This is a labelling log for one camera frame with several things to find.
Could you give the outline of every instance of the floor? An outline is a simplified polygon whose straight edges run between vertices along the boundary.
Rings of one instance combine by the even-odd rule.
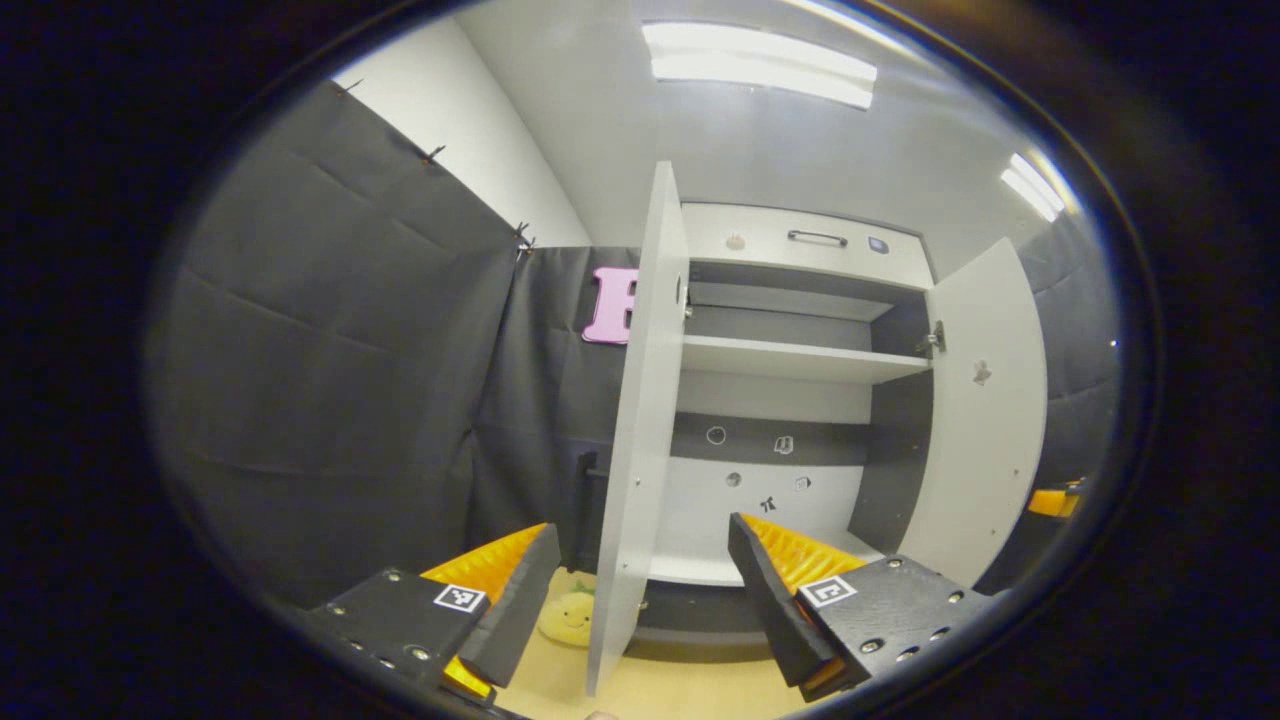
[[[589,587],[588,574],[556,571],[548,602]],[[773,720],[805,706],[772,660],[745,662],[659,662],[623,656],[598,697],[586,697],[586,648],[557,643],[536,629],[497,703],[535,720],[584,720],[600,711],[618,720]]]

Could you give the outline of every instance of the metal handle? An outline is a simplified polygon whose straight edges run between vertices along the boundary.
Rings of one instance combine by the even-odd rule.
[[[800,240],[797,236],[806,234],[810,237],[824,237],[827,240],[835,240],[841,247],[849,247],[849,240],[840,237],[838,234],[823,234],[820,232],[805,232],[805,231],[787,231],[787,240]]]

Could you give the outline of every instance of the yellow plush toy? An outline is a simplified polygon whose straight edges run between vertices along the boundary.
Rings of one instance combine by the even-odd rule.
[[[591,642],[591,607],[595,605],[595,588],[589,588],[579,580],[573,589],[548,602],[538,615],[538,629],[548,638],[588,647]]]

